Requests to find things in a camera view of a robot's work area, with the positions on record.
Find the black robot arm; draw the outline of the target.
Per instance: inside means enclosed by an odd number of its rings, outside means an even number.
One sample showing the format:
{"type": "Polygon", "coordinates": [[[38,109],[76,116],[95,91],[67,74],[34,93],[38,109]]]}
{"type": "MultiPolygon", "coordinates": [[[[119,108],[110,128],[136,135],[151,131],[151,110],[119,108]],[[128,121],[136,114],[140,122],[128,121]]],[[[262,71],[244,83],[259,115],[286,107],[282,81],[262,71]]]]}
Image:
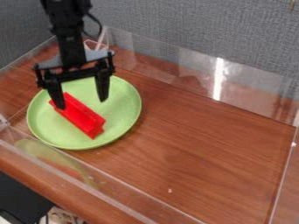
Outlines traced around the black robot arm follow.
{"type": "Polygon", "coordinates": [[[82,34],[91,37],[84,31],[84,16],[98,23],[98,35],[103,32],[102,23],[90,13],[91,1],[40,0],[40,2],[50,17],[51,33],[56,36],[60,51],[52,59],[34,65],[38,86],[48,90],[55,106],[66,109],[62,83],[94,77],[98,98],[103,102],[108,98],[110,77],[115,72],[115,52],[111,50],[92,52],[84,47],[82,34]]]}

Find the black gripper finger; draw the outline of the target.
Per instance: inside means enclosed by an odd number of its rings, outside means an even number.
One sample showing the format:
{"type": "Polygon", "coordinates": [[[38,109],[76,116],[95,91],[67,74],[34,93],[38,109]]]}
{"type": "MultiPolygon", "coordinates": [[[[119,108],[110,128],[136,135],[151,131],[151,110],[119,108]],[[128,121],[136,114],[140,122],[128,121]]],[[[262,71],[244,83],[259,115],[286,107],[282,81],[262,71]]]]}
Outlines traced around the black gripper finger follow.
{"type": "Polygon", "coordinates": [[[98,97],[103,102],[108,98],[111,72],[107,69],[99,70],[95,76],[98,97]]]}
{"type": "Polygon", "coordinates": [[[46,81],[48,94],[58,109],[66,109],[66,101],[62,91],[62,84],[56,78],[51,78],[46,81]]]}

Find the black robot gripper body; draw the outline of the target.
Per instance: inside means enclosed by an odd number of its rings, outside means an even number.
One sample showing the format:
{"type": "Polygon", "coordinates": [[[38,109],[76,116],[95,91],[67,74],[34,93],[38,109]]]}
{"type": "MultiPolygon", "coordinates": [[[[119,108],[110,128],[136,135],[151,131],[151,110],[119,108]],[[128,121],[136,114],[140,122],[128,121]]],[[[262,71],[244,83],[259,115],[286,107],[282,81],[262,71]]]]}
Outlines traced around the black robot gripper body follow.
{"type": "Polygon", "coordinates": [[[46,81],[56,78],[60,85],[66,81],[96,76],[99,70],[107,69],[115,72],[115,52],[110,49],[90,51],[84,47],[84,40],[66,42],[60,45],[60,53],[34,66],[38,86],[47,89],[46,81]]]}

